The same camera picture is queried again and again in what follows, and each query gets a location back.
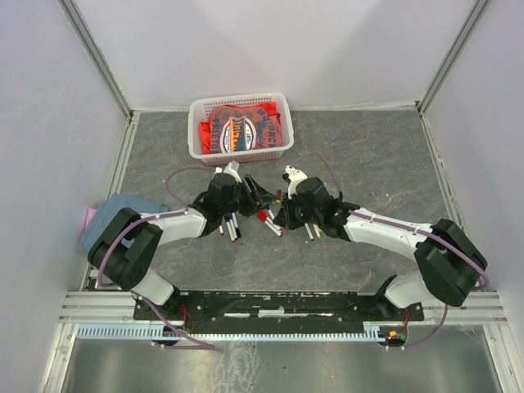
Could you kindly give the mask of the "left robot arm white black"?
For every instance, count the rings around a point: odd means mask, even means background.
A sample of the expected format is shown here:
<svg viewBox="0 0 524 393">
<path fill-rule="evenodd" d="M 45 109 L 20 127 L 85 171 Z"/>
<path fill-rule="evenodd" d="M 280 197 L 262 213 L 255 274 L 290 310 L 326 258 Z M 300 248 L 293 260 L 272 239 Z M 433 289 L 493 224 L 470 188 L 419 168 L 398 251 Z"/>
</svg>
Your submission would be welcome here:
<svg viewBox="0 0 524 393">
<path fill-rule="evenodd" d="M 88 262 L 120 289 L 149 300 L 162 319 L 172 319 L 181 307 L 179 289 L 151 267 L 157 248 L 208 236 L 234 213 L 249 217 L 276 200 L 249 174 L 217 173 L 186 209 L 155 214 L 119 209 L 88 249 Z"/>
</svg>

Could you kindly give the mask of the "white marker yellow cap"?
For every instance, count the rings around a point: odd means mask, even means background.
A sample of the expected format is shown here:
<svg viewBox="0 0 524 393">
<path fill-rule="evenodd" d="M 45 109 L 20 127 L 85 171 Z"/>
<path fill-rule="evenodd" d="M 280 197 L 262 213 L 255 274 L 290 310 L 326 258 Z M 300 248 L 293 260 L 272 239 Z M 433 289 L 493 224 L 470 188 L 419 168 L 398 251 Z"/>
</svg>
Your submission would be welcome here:
<svg viewBox="0 0 524 393">
<path fill-rule="evenodd" d="M 313 224 L 313 228 L 314 228 L 314 233 L 315 233 L 316 237 L 318 239 L 320 239 L 321 238 L 321 231 L 320 231 L 318 225 Z"/>
</svg>

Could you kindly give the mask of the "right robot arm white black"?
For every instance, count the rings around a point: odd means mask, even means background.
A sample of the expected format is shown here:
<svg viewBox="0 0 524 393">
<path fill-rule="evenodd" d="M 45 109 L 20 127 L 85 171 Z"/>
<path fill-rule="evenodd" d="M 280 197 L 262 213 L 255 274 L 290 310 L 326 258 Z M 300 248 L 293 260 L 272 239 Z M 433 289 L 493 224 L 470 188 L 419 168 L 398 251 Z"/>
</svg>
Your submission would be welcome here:
<svg viewBox="0 0 524 393">
<path fill-rule="evenodd" d="M 431 299 L 459 307 L 474 288 L 488 286 L 485 257 L 454 221 L 392 219 L 330 195 L 319 178 L 298 169 L 289 168 L 282 177 L 287 192 L 276 216 L 279 226 L 316 226 L 327 237 L 377 246 L 416 263 L 417 271 L 394 276 L 375 299 L 381 318 L 392 320 L 404 308 Z"/>
</svg>

